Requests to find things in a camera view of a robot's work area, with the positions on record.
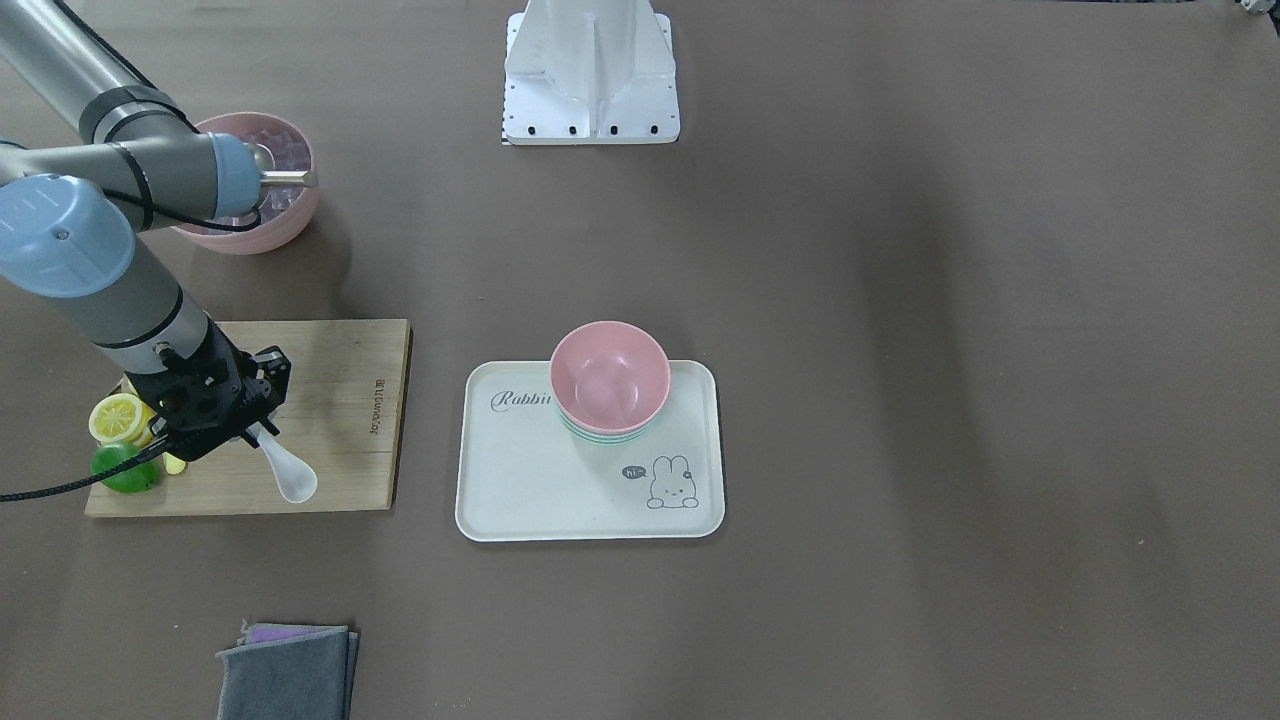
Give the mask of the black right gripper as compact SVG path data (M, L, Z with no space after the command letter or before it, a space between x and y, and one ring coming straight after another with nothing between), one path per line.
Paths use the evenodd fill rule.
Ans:
M248 354L207 322L189 356L165 348L155 357L159 373L124 377L160 418L151 432L166 452L192 462L233 439L261 448L262 436L280 434L274 415L285 402L292 370L280 347Z

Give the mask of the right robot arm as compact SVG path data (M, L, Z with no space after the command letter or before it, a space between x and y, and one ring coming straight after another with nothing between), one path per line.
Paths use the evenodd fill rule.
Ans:
M200 133L163 91L60 1L5 1L3 56L81 142L3 142L3 275L45 299L118 365L156 413L159 443L187 461L275 434L291 364L237 348L140 234L255 211L278 170L234 136Z

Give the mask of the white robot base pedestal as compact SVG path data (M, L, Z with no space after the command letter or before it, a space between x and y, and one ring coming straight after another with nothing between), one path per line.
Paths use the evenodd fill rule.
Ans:
M649 1L530 1L506 22L500 138L512 146L675 143L672 24Z

